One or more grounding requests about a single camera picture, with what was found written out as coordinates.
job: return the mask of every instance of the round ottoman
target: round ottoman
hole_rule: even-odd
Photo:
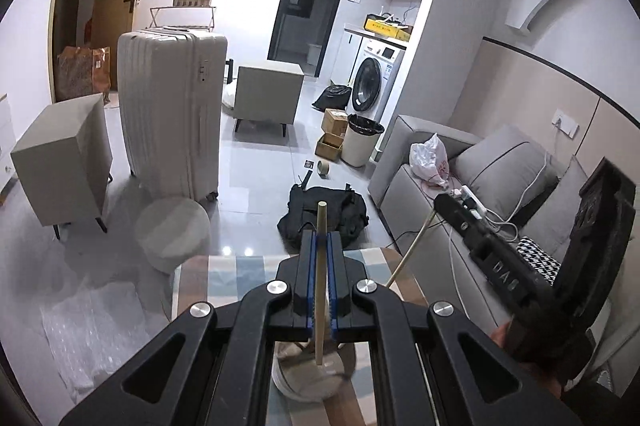
[[[136,240],[155,269],[171,274],[190,257],[209,254],[209,216],[190,199],[156,200],[140,214]]]

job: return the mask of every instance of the door handle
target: door handle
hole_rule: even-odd
[[[129,4],[129,14],[133,14],[133,8],[136,6],[136,0],[122,0],[122,2]]]

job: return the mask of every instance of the white suitcase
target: white suitcase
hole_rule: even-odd
[[[118,96],[133,174],[156,199],[218,193],[226,38],[160,28],[121,35]]]

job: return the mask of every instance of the washing machine door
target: washing machine door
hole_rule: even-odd
[[[371,108],[380,95],[382,86],[382,70],[377,59],[367,57],[356,73],[351,94],[351,104],[356,112]]]

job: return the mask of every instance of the washing machine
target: washing machine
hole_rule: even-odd
[[[347,113],[380,122],[396,81],[404,50],[378,40],[362,40],[351,74]]]

